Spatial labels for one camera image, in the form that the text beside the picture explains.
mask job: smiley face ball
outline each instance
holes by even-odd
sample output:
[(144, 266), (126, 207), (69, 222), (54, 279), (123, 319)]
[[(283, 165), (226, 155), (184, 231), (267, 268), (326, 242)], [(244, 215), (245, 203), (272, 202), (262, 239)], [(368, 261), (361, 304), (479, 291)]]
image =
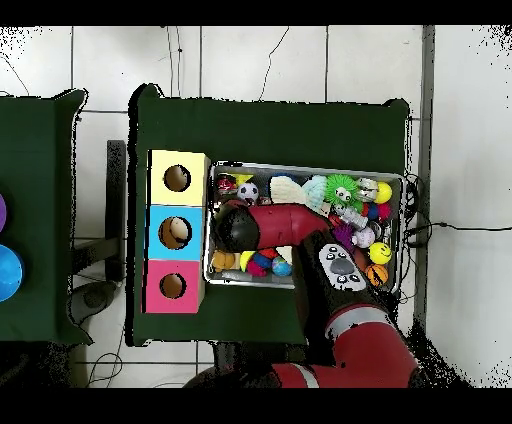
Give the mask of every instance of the smiley face ball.
[(254, 183), (243, 183), (238, 187), (237, 197), (245, 200), (250, 205), (254, 205), (260, 195), (258, 187)]
[(370, 259), (374, 264), (387, 264), (391, 260), (392, 253), (386, 243), (373, 243), (370, 246)]

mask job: striped ball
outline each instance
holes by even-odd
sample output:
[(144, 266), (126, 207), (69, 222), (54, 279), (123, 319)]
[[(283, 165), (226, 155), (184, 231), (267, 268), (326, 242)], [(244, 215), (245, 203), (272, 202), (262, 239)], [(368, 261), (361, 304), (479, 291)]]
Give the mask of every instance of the striped ball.
[(388, 270), (383, 265), (370, 265), (366, 268), (365, 273), (375, 287), (382, 286), (388, 281)]

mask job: hole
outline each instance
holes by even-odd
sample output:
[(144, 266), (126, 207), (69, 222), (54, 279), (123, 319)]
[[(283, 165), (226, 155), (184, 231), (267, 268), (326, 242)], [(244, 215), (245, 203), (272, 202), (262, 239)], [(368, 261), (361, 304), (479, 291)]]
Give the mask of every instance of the hole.
[(160, 224), (158, 238), (168, 249), (183, 249), (192, 238), (192, 227), (185, 218), (171, 216)]
[(169, 299), (178, 299), (185, 293), (187, 283), (180, 274), (167, 274), (160, 280), (160, 291)]
[(183, 165), (173, 165), (164, 173), (164, 184), (171, 191), (185, 191), (190, 186), (190, 172)]

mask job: yellow ball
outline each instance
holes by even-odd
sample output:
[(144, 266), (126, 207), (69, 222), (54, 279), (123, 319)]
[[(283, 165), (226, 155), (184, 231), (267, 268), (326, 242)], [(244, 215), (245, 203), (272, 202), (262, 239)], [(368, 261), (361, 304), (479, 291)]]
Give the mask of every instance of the yellow ball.
[(379, 188), (377, 189), (377, 197), (375, 198), (375, 203), (386, 203), (389, 199), (391, 199), (391, 194), (393, 191), (391, 187), (387, 183), (377, 183)]
[(391, 260), (392, 253), (386, 243), (373, 243), (370, 246), (370, 259), (374, 264), (387, 264)]
[(247, 262), (249, 262), (252, 258), (252, 255), (254, 255), (256, 251), (252, 250), (246, 250), (245, 252), (242, 252), (240, 255), (240, 269), (245, 272), (245, 268), (247, 268)]

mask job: dark green tablecloth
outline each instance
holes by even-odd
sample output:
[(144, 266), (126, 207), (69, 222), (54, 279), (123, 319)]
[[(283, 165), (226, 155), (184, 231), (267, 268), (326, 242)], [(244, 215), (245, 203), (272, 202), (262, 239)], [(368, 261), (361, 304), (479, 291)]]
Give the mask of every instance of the dark green tablecloth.
[(85, 97), (0, 97), (0, 193), (8, 221), (0, 243), (21, 256), (25, 279), (0, 302), (0, 340), (86, 343), (67, 315), (71, 270), (71, 142)]
[(146, 339), (303, 343), (291, 290), (207, 285), (196, 315), (141, 313), (147, 151), (403, 174), (407, 103), (181, 100), (160, 98), (148, 85), (133, 94), (129, 112), (128, 336), (137, 345)]

